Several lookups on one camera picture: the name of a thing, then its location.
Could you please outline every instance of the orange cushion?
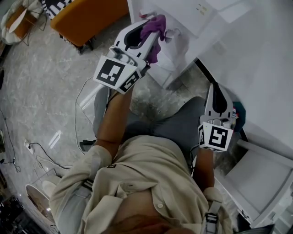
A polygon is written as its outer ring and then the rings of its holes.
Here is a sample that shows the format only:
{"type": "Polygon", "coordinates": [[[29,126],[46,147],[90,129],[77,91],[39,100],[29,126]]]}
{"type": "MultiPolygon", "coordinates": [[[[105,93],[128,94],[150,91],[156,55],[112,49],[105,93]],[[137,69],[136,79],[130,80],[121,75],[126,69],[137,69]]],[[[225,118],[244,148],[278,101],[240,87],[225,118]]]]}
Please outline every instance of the orange cushion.
{"type": "MultiPolygon", "coordinates": [[[[9,21],[6,23],[6,27],[9,29],[14,21],[23,13],[26,8],[24,6],[20,6],[16,12],[12,14],[9,21]]],[[[21,23],[14,30],[14,33],[20,38],[23,39],[33,24],[37,21],[35,17],[33,17],[29,12],[26,13],[21,23]]]]}

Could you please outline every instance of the shirt sleeve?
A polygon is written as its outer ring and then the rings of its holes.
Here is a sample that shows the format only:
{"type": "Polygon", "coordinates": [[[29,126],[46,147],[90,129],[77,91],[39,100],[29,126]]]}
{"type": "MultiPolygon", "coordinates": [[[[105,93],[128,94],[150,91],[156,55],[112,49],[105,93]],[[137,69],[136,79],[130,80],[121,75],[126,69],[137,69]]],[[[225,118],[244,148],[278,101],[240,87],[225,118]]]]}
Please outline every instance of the shirt sleeve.
{"type": "Polygon", "coordinates": [[[56,217],[58,208],[66,203],[66,198],[80,186],[84,180],[94,180],[100,168],[109,166],[112,162],[111,154],[102,146],[93,146],[73,166],[68,173],[62,177],[50,198],[49,204],[53,217],[56,217]]]}
{"type": "Polygon", "coordinates": [[[222,203],[222,205],[218,211],[218,218],[219,218],[220,224],[222,226],[223,233],[232,234],[233,233],[232,222],[231,222],[231,219],[229,217],[228,212],[226,211],[226,209],[223,206],[223,197],[222,197],[220,191],[214,187],[211,187],[211,188],[205,189],[203,194],[205,195],[205,197],[209,203],[209,207],[211,207],[213,201],[217,201],[217,202],[222,203]]]}

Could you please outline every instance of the forearm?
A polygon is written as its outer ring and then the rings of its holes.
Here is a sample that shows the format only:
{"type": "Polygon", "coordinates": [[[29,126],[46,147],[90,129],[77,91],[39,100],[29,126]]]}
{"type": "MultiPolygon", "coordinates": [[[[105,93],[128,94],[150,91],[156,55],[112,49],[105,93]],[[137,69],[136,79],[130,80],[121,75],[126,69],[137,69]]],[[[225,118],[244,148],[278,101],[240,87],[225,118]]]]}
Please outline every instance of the forearm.
{"type": "Polygon", "coordinates": [[[112,157],[117,154],[126,128],[133,89],[116,95],[109,103],[97,133],[96,145],[106,148],[112,157]]]}
{"type": "Polygon", "coordinates": [[[202,191],[206,188],[214,187],[215,185],[213,167],[213,151],[199,148],[193,172],[193,179],[202,191]]]}

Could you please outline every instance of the person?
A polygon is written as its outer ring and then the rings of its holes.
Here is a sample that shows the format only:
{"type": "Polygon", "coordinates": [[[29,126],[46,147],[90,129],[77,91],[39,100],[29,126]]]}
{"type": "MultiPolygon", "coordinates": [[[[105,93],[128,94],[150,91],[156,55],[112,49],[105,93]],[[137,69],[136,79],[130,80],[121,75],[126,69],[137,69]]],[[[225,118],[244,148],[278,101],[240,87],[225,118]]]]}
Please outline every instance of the person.
{"type": "Polygon", "coordinates": [[[204,99],[194,97],[173,116],[148,124],[130,111],[132,91],[109,99],[108,88],[97,93],[97,140],[50,198],[60,233],[200,234],[214,202],[220,204],[217,230],[232,233],[214,188],[212,151],[198,150],[190,175],[204,99]]]}

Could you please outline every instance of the purple cloth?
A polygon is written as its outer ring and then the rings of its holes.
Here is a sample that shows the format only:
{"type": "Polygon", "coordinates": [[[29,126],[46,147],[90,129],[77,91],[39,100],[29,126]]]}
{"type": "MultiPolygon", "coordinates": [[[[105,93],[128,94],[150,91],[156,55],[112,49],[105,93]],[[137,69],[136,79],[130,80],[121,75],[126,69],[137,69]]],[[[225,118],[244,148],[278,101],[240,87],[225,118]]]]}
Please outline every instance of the purple cloth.
{"type": "MultiPolygon", "coordinates": [[[[160,39],[163,41],[165,39],[165,30],[166,30],[166,17],[164,15],[158,15],[156,17],[153,17],[150,19],[148,23],[145,24],[145,26],[142,28],[141,31],[141,39],[142,42],[146,41],[148,36],[152,32],[159,31],[160,33],[160,39]]],[[[157,62],[157,54],[161,51],[161,47],[159,45],[159,41],[157,40],[152,50],[150,51],[149,55],[147,56],[146,60],[150,64],[155,64],[157,62]]]]}

